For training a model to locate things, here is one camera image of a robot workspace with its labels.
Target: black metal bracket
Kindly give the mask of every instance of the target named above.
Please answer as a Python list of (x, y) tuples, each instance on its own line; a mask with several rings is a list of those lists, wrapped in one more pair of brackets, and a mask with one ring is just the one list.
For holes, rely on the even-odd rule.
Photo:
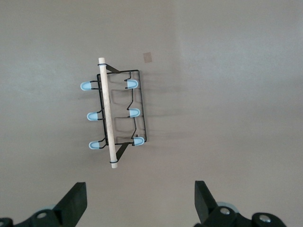
[[(141, 89), (141, 78), (140, 78), (140, 71), (139, 70), (124, 70), (124, 71), (119, 71), (117, 69), (115, 69), (114, 67), (106, 64), (106, 69), (110, 72), (108, 72), (107, 74), (120, 74), (120, 73), (129, 73), (129, 78), (132, 78), (132, 73), (133, 72), (137, 72), (138, 73), (138, 83), (139, 83), (139, 90), (140, 90), (140, 95), (141, 95), (141, 108), (142, 108), (142, 117), (143, 117), (143, 124), (144, 124), (144, 142), (147, 141), (147, 133), (146, 133), (146, 125), (145, 125), (145, 116), (144, 116), (144, 107), (143, 107), (143, 97), (142, 97), (142, 89)], [(101, 85), (101, 78), (100, 78), (100, 74), (97, 74), (97, 80), (93, 80), (91, 82), (97, 82), (98, 83), (98, 88), (92, 88), (92, 89), (96, 89), (99, 90), (99, 98), (100, 98), (100, 106), (101, 106), (101, 110), (98, 113), (102, 114), (102, 118), (99, 120), (102, 120), (103, 122), (103, 130), (104, 130), (104, 135), (105, 137), (102, 140), (99, 140), (99, 142), (103, 142), (105, 141), (105, 145), (100, 147), (99, 149), (103, 149), (105, 146), (108, 146), (108, 140), (107, 140), (107, 130), (106, 130), (106, 119), (105, 119), (105, 113), (104, 113), (104, 105), (103, 105), (103, 95), (102, 95), (102, 85)], [(130, 106), (132, 105), (132, 103), (134, 102), (134, 89), (132, 89), (132, 101), (130, 103), (130, 105), (128, 106), (127, 110), (129, 110)], [(134, 117), (134, 132), (132, 134), (132, 136), (130, 137), (130, 139), (132, 140), (135, 136), (135, 133), (137, 131), (137, 124), (136, 124), (136, 118)], [(121, 145), (121, 147), (119, 148), (119, 150), (116, 152), (116, 156), (117, 156), (117, 161), (118, 162), (121, 158), (121, 156), (123, 155), (124, 151), (126, 150), (127, 146), (129, 144), (134, 145), (134, 143), (132, 141), (129, 142), (124, 142), (124, 143), (115, 143), (115, 145)]]
[(275, 215), (256, 213), (249, 220), (225, 206), (218, 206), (204, 181), (195, 182), (195, 207), (201, 223), (195, 227), (286, 227)]
[(40, 210), (14, 225), (0, 218), (1, 227), (75, 227), (87, 207), (86, 184), (76, 183), (52, 210)]

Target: black metal wire frame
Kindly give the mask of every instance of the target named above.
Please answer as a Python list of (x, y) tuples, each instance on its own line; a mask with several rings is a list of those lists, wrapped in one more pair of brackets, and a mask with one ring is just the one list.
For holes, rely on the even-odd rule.
[[(144, 142), (147, 141), (147, 133), (146, 133), (146, 125), (145, 125), (145, 116), (144, 116), (144, 108), (143, 108), (143, 97), (142, 97), (142, 89), (141, 89), (141, 78), (140, 78), (140, 71), (139, 70), (124, 70), (124, 71), (118, 71), (115, 68), (107, 65), (107, 70), (111, 71), (108, 72), (107, 74), (120, 74), (120, 73), (124, 73), (124, 72), (129, 72), (129, 78), (132, 78), (132, 72), (138, 72), (138, 79), (139, 79), (139, 87), (136, 89), (140, 90), (140, 96), (141, 96), (141, 108), (142, 108), (142, 117), (143, 117), (143, 124), (144, 124)], [(106, 129), (106, 121), (105, 121), (105, 114), (104, 114), (104, 105), (103, 105), (103, 95), (102, 95), (102, 86), (101, 86), (101, 77), (100, 74), (97, 74), (97, 80), (92, 80), (90, 82), (97, 82), (98, 83), (98, 88), (92, 88), (93, 90), (99, 90), (99, 97), (100, 97), (100, 106), (101, 106), (101, 110), (97, 113), (101, 113), (102, 114), (102, 118), (98, 118), (98, 120), (102, 120), (103, 121), (103, 130), (104, 130), (104, 138), (102, 140), (99, 140), (98, 142), (103, 142), (105, 141), (105, 145), (100, 147), (99, 149), (103, 149), (105, 146), (108, 146), (108, 139), (107, 139), (107, 129)], [(127, 110), (129, 110), (130, 106), (133, 104), (134, 102), (134, 88), (132, 88), (132, 101), (130, 103), (130, 105), (127, 107)], [(136, 124), (136, 118), (134, 117), (134, 132), (131, 136), (131, 140), (134, 139), (134, 135), (137, 131), (137, 124)], [(132, 144), (134, 146), (134, 142), (130, 141), (130, 142), (124, 142), (124, 143), (115, 143), (115, 145), (121, 145), (121, 147), (119, 148), (119, 150), (116, 152), (116, 156), (117, 156), (117, 160), (119, 161), (119, 159), (121, 158), (121, 156), (123, 155), (124, 151), (126, 150), (127, 146), (129, 144)]]

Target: metal screw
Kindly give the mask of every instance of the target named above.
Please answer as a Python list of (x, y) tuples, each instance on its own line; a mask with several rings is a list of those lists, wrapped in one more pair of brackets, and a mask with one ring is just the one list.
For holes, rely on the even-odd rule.
[(264, 221), (264, 222), (266, 222), (266, 223), (271, 222), (269, 216), (266, 216), (266, 215), (264, 215), (264, 214), (260, 215), (259, 218), (260, 218), (261, 221)]
[(221, 208), (220, 209), (220, 212), (222, 213), (222, 214), (225, 214), (225, 215), (229, 215), (231, 212), (229, 211), (229, 209), (227, 209), (227, 208), (225, 208), (225, 207), (223, 207), (223, 208)]
[(43, 213), (40, 213), (37, 215), (37, 218), (44, 218), (46, 216), (46, 213), (43, 212)]

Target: small tan sticker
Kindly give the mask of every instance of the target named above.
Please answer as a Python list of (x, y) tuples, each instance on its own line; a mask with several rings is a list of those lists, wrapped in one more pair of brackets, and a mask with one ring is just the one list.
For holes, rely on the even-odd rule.
[(144, 58), (144, 63), (152, 62), (152, 53), (151, 52), (143, 53), (143, 58)]

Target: beige surface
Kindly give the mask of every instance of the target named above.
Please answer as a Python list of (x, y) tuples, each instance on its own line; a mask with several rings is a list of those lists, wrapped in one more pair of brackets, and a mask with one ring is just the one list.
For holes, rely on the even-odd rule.
[[(86, 181), (78, 226), (190, 227), (194, 180), (205, 180), (248, 218), (302, 226), (302, 10), (300, 0), (0, 1), (0, 217), (18, 223)], [(149, 141), (117, 169), (108, 150), (88, 148), (99, 102), (80, 83), (100, 56), (142, 71)]]

